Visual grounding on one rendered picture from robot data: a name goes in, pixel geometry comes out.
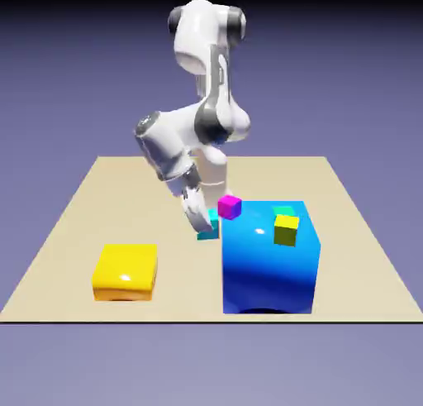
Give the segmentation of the large yellow box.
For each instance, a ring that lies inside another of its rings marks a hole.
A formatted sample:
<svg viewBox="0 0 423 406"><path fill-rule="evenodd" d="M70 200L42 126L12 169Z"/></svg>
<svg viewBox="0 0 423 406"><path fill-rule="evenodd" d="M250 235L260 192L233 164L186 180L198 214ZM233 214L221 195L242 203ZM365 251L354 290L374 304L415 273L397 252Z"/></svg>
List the large yellow box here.
<svg viewBox="0 0 423 406"><path fill-rule="evenodd" d="M155 244L106 244L93 271L97 301L150 301L158 267Z"/></svg>

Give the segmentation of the large blue box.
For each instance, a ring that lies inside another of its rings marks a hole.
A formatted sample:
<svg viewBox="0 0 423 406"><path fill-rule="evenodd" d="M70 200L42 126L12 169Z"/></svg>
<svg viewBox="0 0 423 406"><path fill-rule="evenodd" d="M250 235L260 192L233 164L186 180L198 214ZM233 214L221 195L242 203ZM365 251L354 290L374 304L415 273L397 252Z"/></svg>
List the large blue box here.
<svg viewBox="0 0 423 406"><path fill-rule="evenodd" d="M296 245L273 242L275 207L299 217ZM221 220L223 312L310 313L321 243L303 201L244 201Z"/></svg>

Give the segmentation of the small cyan cube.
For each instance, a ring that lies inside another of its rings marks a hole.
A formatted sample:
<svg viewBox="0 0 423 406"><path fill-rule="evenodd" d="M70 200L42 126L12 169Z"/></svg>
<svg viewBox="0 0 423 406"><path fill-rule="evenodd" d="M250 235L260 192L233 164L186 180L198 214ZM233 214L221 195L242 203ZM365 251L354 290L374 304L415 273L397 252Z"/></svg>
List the small cyan cube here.
<svg viewBox="0 0 423 406"><path fill-rule="evenodd" d="M211 239L218 239L220 236L219 230L219 215L215 208L210 208L208 210L208 215L211 221L212 229L207 232L199 232L197 234L198 240L211 240Z"/></svg>

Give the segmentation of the small magenta cube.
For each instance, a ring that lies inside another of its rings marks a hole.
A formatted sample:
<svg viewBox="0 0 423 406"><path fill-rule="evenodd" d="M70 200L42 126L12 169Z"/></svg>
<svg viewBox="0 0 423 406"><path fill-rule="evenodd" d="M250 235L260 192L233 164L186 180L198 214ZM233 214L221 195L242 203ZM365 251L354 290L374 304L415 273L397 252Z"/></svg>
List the small magenta cube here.
<svg viewBox="0 0 423 406"><path fill-rule="evenodd" d="M218 200L217 211L222 218L232 220L241 215L242 200L232 195L225 195Z"/></svg>

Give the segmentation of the small yellow cube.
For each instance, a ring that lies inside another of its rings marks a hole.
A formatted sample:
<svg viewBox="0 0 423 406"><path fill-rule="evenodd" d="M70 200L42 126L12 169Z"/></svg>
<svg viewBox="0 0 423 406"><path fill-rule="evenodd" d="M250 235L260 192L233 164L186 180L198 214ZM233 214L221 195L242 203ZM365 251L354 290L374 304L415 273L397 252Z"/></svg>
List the small yellow cube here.
<svg viewBox="0 0 423 406"><path fill-rule="evenodd" d="M274 220L273 242L280 246L295 246L299 217L279 214Z"/></svg>

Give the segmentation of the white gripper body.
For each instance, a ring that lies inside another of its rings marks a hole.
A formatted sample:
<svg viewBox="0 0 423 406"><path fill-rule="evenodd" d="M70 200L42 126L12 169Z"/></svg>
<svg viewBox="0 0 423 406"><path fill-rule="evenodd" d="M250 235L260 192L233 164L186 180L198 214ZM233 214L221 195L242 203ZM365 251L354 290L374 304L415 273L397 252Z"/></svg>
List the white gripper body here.
<svg viewBox="0 0 423 406"><path fill-rule="evenodd" d="M199 188L186 187L183 189L182 206L196 232L209 232L212 229L204 196Z"/></svg>

